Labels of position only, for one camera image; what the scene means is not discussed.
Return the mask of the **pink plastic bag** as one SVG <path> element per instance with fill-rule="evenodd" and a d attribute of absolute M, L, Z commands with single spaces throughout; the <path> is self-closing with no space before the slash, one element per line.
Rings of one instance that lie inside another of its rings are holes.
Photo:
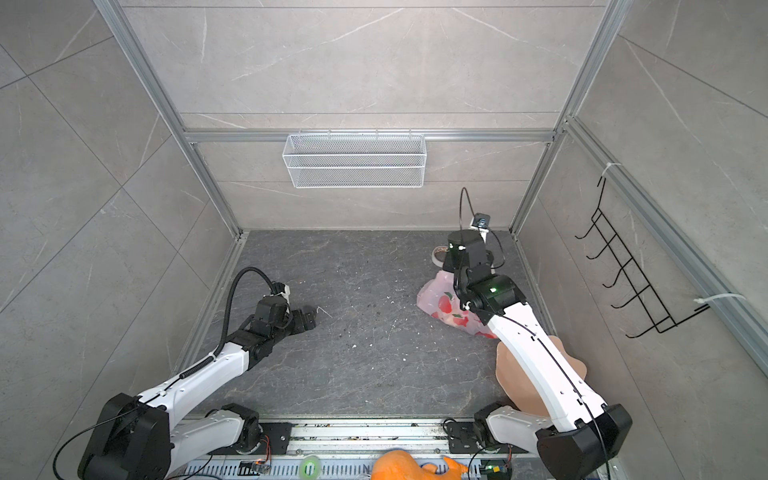
<path fill-rule="evenodd" d="M 461 309 L 459 298 L 453 289 L 453 280 L 452 273 L 438 271 L 417 294 L 417 307 L 432 318 L 468 335 L 496 339 L 476 314 Z"/>

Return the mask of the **white tape roll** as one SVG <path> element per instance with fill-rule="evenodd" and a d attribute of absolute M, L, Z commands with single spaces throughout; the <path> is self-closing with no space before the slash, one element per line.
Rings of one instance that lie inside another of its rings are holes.
<path fill-rule="evenodd" d="M 431 260 L 438 268 L 442 268 L 448 253 L 447 246 L 437 246 L 432 250 Z"/>

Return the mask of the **orange plush toy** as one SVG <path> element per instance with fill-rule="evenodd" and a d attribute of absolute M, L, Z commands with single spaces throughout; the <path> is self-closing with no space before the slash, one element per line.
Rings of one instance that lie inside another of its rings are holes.
<path fill-rule="evenodd" d="M 461 480 L 469 474 L 469 468 L 444 457 L 447 465 L 444 473 L 438 473 L 434 464 L 420 466 L 406 451 L 393 450 L 377 459 L 373 465 L 371 480 Z"/>

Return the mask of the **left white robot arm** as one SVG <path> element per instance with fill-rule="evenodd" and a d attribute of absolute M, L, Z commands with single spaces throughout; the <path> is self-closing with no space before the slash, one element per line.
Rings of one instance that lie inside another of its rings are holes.
<path fill-rule="evenodd" d="M 222 347 L 144 392 L 118 394 L 102 409 L 77 469 L 81 479 L 164 479 L 220 448 L 262 445 L 256 411 L 226 404 L 192 423 L 184 418 L 220 387 L 254 368 L 284 338 L 316 326 L 316 311 L 291 309 L 281 295 L 260 300 Z"/>

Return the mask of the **beige flower-shaped plate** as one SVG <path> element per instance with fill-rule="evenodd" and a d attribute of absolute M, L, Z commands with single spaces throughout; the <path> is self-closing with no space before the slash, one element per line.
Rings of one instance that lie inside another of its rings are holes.
<path fill-rule="evenodd" d="M 579 378 L 582 381 L 585 380 L 587 375 L 585 363 L 566 352 L 562 341 L 557 336 L 549 335 L 548 338 Z M 538 390 L 502 341 L 497 344 L 495 375 L 507 397 L 516 405 L 516 409 L 527 414 L 550 416 Z"/>

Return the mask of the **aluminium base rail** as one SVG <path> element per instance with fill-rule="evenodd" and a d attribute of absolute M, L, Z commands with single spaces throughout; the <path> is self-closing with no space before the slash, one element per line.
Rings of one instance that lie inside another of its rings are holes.
<path fill-rule="evenodd" d="M 449 457 L 469 468 L 465 479 L 549 479 L 534 453 L 482 447 L 468 418 L 320 418 L 262 421 L 262 443 L 249 454 L 232 447 L 206 453 L 171 473 L 173 479 L 299 479 L 303 458 L 322 462 L 319 479 L 369 479 L 377 459 L 403 450 L 444 473 Z"/>

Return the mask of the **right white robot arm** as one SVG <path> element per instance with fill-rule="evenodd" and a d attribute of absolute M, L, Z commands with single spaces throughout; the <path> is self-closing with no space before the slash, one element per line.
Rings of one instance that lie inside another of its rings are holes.
<path fill-rule="evenodd" d="M 512 406 L 485 409 L 476 416 L 477 433 L 492 445 L 536 453 L 555 479 L 584 479 L 607 468 L 633 425 L 630 414 L 579 377 L 514 281 L 494 272 L 482 231 L 450 233 L 443 268 L 453 276 L 461 308 L 511 352 L 547 410 L 537 416 Z"/>

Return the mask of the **green tape roll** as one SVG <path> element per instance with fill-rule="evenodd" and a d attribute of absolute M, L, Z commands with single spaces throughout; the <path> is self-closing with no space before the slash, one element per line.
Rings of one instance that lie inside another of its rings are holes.
<path fill-rule="evenodd" d="M 302 459 L 298 477 L 300 480 L 318 480 L 322 474 L 322 462 L 319 457 L 310 455 Z"/>

